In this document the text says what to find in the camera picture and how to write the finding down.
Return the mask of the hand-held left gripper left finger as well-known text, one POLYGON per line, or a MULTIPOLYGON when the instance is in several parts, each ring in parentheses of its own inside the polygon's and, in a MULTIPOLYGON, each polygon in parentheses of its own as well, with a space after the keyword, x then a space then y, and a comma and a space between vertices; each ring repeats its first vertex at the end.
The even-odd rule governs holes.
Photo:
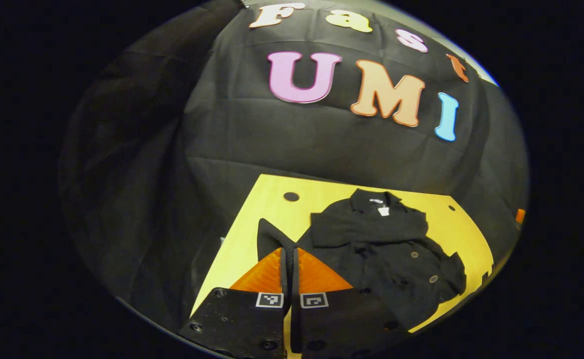
POLYGON ((277 248, 229 288, 210 290, 179 335, 226 358, 285 359, 289 304, 286 251, 277 248))

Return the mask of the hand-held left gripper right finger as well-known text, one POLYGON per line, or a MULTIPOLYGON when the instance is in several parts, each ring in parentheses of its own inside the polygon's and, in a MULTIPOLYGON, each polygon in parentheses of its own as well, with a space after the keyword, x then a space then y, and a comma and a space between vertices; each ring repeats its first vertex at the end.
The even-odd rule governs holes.
POLYGON ((292 352, 363 359, 406 340, 406 328, 370 288, 356 288, 302 248, 293 254, 292 352))

